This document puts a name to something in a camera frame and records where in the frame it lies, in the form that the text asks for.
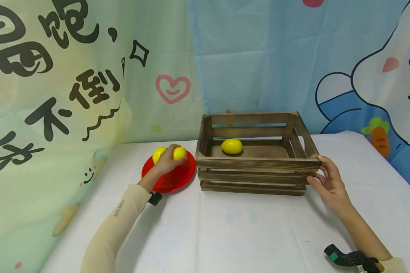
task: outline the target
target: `white tablecloth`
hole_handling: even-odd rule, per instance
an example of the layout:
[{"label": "white tablecloth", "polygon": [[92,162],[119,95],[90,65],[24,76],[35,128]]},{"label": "white tablecloth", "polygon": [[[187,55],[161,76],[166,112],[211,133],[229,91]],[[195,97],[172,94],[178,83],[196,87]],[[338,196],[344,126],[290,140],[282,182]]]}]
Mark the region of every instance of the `white tablecloth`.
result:
[{"label": "white tablecloth", "polygon": [[[363,136],[314,135],[340,168],[349,196],[394,256],[410,271],[410,186]],[[179,141],[194,154],[196,141]],[[78,273],[87,244],[129,183],[167,143],[115,148],[42,273]],[[199,180],[146,207],[117,258],[118,273],[348,272],[323,254],[350,252],[338,220],[311,188],[305,196],[204,192]]]}]

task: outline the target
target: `wooden crate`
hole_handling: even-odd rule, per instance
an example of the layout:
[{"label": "wooden crate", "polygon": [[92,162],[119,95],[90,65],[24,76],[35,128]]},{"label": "wooden crate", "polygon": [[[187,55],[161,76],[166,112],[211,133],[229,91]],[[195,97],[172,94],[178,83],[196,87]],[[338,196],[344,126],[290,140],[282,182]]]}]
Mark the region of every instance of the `wooden crate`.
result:
[{"label": "wooden crate", "polygon": [[[220,148],[227,138],[255,139],[233,156]],[[302,196],[318,154],[299,112],[274,112],[203,115],[195,158],[202,190]]]}]

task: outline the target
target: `black device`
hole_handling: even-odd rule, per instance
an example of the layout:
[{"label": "black device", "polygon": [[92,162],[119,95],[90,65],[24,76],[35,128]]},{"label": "black device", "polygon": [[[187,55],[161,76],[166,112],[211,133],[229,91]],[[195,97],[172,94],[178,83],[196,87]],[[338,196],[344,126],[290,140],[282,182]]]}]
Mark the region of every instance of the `black device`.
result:
[{"label": "black device", "polygon": [[159,201],[161,201],[161,199],[162,199],[162,194],[161,193],[151,192],[151,197],[149,199],[149,203],[156,206],[159,203]]},{"label": "black device", "polygon": [[357,267],[361,273],[380,273],[384,270],[377,259],[367,258],[361,251],[344,254],[335,245],[329,245],[324,252],[334,264],[344,267]]}]

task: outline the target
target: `red plate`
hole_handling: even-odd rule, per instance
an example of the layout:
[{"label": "red plate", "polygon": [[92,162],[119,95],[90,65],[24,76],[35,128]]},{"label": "red plate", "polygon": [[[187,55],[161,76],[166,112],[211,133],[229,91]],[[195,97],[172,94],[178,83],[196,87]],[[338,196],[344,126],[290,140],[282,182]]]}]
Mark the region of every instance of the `red plate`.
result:
[{"label": "red plate", "polygon": [[[150,157],[149,159],[147,159],[146,163],[143,166],[143,169],[141,170],[141,178],[143,178],[153,166],[155,166],[155,164]],[[159,180],[156,182],[152,191],[158,193],[167,193],[178,190],[191,181],[191,178],[193,178],[195,172],[196,161],[194,160],[194,156],[187,151],[187,161],[177,166],[171,172],[161,176],[161,178],[159,178]]]}]

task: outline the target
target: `carrot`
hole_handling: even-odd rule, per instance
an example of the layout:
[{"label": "carrot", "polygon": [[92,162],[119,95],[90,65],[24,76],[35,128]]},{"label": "carrot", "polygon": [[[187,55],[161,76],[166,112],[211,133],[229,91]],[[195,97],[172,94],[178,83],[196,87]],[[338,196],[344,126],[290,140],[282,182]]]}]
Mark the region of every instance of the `carrot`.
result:
[{"label": "carrot", "polygon": [[388,158],[390,153],[390,144],[388,141],[387,132],[383,127],[375,127],[370,133],[371,143],[378,150],[378,152],[384,157]]},{"label": "carrot", "polygon": [[226,114],[232,114],[231,110],[229,110],[229,109],[226,110]]},{"label": "carrot", "polygon": [[389,124],[381,118],[372,118],[369,121],[369,126],[363,128],[363,134],[370,134],[371,143],[375,149],[384,157],[388,158],[390,154],[390,142],[388,140]]}]

